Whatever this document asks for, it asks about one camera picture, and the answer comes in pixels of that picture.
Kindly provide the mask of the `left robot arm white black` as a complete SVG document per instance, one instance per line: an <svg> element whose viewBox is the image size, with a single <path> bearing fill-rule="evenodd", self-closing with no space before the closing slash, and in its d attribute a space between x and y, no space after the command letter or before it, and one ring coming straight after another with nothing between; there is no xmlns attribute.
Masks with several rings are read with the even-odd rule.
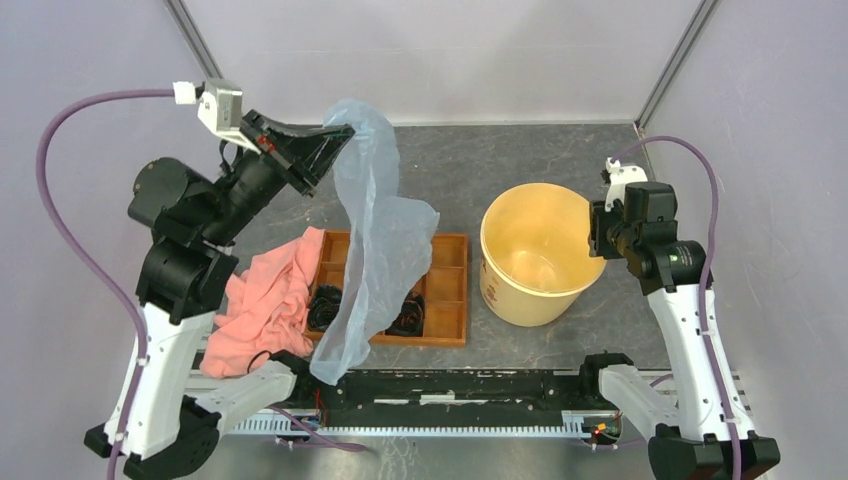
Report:
<svg viewBox="0 0 848 480"><path fill-rule="evenodd" d="M224 434L260 410L312 399L306 362L279 347L213 391L190 396L185 388L238 263L230 253L235 237L283 188L313 196L354 134L347 124L284 124L250 111L218 179L171 157L138 174L128 213L152 234L136 287L144 330L114 413L84 438L103 458L122 456L127 478L190 475Z"/></svg>

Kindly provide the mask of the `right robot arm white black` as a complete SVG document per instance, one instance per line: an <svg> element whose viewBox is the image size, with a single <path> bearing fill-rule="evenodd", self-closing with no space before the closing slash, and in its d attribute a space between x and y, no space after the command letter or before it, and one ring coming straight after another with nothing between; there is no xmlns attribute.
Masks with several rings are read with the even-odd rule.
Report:
<svg viewBox="0 0 848 480"><path fill-rule="evenodd" d="M661 396L624 354L586 356L577 392L591 408L609 402L648 447L657 479L758 479L777 466L775 439L759 435L722 350L710 265L714 250L678 237L669 184L612 185L590 206L590 254L623 259L660 326L676 387Z"/></svg>

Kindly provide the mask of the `light blue plastic trash bag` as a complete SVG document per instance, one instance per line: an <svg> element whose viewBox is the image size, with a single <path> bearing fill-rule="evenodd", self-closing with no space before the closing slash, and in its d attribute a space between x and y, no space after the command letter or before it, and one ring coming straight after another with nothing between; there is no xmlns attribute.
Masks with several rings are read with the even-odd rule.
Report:
<svg viewBox="0 0 848 480"><path fill-rule="evenodd" d="M370 339L391 326L428 272L440 215L425 201L400 196L396 135L379 110L346 99L325 113L324 123L355 131L333 166L350 223L342 298L310 361L314 377L335 385L363 364Z"/></svg>

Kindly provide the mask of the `yellow round trash bin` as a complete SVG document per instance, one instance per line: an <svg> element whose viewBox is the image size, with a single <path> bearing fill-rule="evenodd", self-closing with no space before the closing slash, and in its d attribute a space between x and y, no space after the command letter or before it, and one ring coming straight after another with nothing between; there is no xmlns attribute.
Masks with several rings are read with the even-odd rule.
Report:
<svg viewBox="0 0 848 480"><path fill-rule="evenodd" d="M537 327L560 317L602 275L588 243L590 204L563 186L527 183L500 194L480 227L479 288L502 320Z"/></svg>

